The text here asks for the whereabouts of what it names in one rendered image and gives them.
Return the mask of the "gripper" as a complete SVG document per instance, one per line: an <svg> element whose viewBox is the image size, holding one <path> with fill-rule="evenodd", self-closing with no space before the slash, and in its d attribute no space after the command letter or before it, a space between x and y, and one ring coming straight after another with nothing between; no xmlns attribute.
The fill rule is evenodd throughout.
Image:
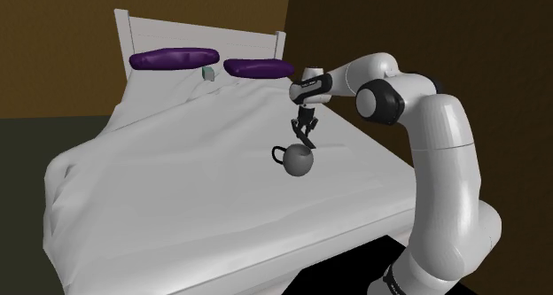
<svg viewBox="0 0 553 295"><path fill-rule="evenodd" d="M315 145L308 139L308 134L315 129L318 119L315 117L315 108L304 105L299 106L298 118L292 119L292 131L301 142L309 149L315 149ZM301 127L305 126L305 132L301 131Z"/></svg>

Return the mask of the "grey round mug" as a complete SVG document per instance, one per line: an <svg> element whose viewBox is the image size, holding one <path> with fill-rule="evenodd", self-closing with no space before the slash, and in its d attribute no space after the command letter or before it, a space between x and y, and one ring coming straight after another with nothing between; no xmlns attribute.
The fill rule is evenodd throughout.
<svg viewBox="0 0 553 295"><path fill-rule="evenodd" d="M287 148L274 146L271 150L272 159L284 167L288 175L301 177L306 175L314 163L312 150L304 144L291 144Z"/></svg>

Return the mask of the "short purple pillow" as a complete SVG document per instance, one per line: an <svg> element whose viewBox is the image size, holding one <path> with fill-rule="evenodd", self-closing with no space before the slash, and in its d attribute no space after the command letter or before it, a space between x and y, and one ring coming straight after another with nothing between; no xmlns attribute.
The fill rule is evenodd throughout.
<svg viewBox="0 0 553 295"><path fill-rule="evenodd" d="M292 64L276 58L229 58L223 67L232 76L248 79L280 79L295 73Z"/></svg>

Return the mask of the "white bed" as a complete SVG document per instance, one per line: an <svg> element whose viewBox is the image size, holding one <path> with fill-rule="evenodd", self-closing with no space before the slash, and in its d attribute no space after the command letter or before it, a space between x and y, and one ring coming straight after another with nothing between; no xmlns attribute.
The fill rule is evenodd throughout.
<svg viewBox="0 0 553 295"><path fill-rule="evenodd" d="M289 176L289 80L221 64L128 70L98 136L48 165L43 248L65 295L278 295L305 267L384 235L407 242L412 168L326 107L315 164Z"/></svg>

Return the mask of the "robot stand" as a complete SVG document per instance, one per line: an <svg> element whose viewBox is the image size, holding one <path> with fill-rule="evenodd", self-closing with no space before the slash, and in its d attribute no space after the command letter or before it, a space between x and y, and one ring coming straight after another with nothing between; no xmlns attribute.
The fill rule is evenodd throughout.
<svg viewBox="0 0 553 295"><path fill-rule="evenodd" d="M455 282L426 286L405 246L389 236L302 269L283 295L477 295Z"/></svg>

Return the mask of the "long purple pillow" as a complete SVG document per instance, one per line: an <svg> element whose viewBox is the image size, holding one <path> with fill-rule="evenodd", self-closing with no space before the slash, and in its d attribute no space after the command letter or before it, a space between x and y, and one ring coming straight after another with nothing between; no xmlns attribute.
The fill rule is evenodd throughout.
<svg viewBox="0 0 553 295"><path fill-rule="evenodd" d="M163 48L129 57L134 70L187 70L210 66L220 61L217 50L208 48Z"/></svg>

